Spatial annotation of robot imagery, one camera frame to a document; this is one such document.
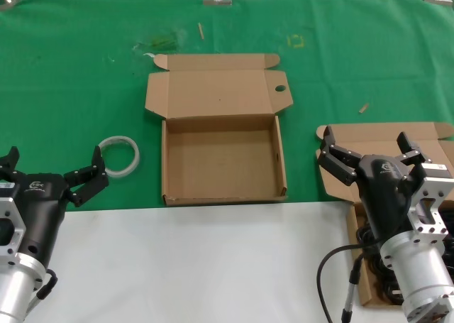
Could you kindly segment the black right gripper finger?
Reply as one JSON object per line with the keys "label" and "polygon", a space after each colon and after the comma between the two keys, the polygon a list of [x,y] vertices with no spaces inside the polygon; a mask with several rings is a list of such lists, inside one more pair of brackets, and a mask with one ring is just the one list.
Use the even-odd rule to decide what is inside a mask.
{"label": "black right gripper finger", "polygon": [[404,165],[418,165],[422,163],[432,163],[432,160],[422,152],[420,147],[410,141],[407,134],[402,131],[397,137],[397,145],[401,151],[401,155],[397,157]]}
{"label": "black right gripper finger", "polygon": [[356,169],[359,166],[361,154],[348,150],[336,144],[331,126],[323,132],[320,145],[318,164],[344,185],[352,185],[357,178]]}

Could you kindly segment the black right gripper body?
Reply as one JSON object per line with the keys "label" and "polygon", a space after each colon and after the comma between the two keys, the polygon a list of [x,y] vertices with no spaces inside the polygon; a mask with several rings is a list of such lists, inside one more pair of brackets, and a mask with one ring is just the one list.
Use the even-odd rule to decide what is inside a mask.
{"label": "black right gripper body", "polygon": [[372,154],[361,158],[356,184],[377,243],[411,229],[408,211],[419,180],[408,175],[407,167],[425,161],[424,154]]}

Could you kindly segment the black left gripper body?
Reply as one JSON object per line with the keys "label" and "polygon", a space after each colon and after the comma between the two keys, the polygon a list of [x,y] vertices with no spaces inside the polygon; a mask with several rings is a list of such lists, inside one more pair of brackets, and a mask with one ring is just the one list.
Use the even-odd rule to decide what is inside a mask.
{"label": "black left gripper body", "polygon": [[18,252],[49,265],[69,202],[69,186],[59,174],[16,173],[1,181],[1,197],[13,199],[26,230]]}

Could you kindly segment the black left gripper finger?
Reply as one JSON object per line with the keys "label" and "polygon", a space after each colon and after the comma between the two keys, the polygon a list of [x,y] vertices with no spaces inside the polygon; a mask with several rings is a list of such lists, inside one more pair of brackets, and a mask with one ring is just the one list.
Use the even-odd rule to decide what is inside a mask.
{"label": "black left gripper finger", "polygon": [[101,149],[95,146],[91,165],[63,175],[68,185],[67,198],[75,207],[81,207],[109,186]]}
{"label": "black left gripper finger", "polygon": [[1,157],[1,180],[21,181],[22,173],[16,170],[20,153],[16,146],[12,146],[7,155]]}

